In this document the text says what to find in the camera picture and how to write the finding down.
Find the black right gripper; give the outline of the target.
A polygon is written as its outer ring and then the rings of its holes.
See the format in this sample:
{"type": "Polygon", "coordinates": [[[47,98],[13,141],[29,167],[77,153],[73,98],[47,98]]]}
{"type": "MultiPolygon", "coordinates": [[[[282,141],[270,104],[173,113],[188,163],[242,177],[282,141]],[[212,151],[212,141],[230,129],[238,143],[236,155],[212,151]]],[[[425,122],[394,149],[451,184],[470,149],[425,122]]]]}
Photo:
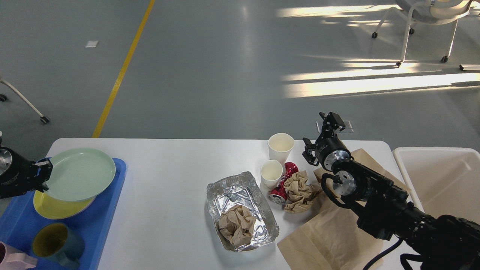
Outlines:
{"type": "Polygon", "coordinates": [[[302,156],[308,164],[318,166],[320,165],[325,170],[332,170],[333,164],[339,160],[350,159],[350,151],[345,144],[337,137],[339,131],[346,128],[341,116],[334,112],[323,113],[319,112],[323,119],[321,132],[319,135],[319,142],[312,143],[310,139],[304,137],[302,140],[305,143],[302,156]]]}

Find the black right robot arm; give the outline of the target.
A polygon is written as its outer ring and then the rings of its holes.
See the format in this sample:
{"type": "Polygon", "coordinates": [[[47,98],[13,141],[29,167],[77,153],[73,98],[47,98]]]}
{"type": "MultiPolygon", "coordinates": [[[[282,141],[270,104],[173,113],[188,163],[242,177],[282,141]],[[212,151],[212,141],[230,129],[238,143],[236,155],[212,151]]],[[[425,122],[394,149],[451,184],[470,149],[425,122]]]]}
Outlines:
{"type": "Polygon", "coordinates": [[[308,164],[326,170],[319,183],[326,196],[338,207],[352,210],[357,226],[377,239],[398,241],[372,258],[369,269],[379,259],[406,242],[416,254],[403,253],[400,262],[410,270],[409,261],[421,263],[422,270],[478,270],[480,266],[479,225],[451,215],[432,217],[407,202],[408,193],[382,174],[355,161],[338,132],[346,128],[334,113],[319,113],[322,130],[312,143],[305,143],[303,157],[308,164]]]}

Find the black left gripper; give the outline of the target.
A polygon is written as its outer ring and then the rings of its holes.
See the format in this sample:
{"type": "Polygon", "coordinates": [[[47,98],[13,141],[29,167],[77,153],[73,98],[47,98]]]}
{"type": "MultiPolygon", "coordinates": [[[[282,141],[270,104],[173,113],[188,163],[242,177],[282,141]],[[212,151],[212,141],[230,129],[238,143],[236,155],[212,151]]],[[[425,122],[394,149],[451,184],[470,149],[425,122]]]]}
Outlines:
{"type": "Polygon", "coordinates": [[[29,191],[45,192],[49,188],[53,163],[49,157],[30,161],[10,148],[0,149],[0,198],[13,198],[29,191]]]}

